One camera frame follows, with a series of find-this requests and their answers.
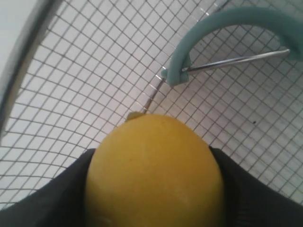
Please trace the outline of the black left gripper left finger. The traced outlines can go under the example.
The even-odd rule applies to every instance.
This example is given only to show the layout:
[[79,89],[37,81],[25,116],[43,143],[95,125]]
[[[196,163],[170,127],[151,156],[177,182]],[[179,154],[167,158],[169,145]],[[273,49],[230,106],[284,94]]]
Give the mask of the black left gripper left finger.
[[41,189],[1,210],[2,227],[83,227],[84,192],[94,154],[88,149]]

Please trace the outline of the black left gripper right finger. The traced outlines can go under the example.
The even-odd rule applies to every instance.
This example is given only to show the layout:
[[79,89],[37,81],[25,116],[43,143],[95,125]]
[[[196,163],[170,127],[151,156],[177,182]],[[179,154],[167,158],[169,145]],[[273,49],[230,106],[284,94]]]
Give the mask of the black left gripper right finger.
[[228,227],[301,227],[303,207],[279,194],[218,148],[210,150],[223,182]]

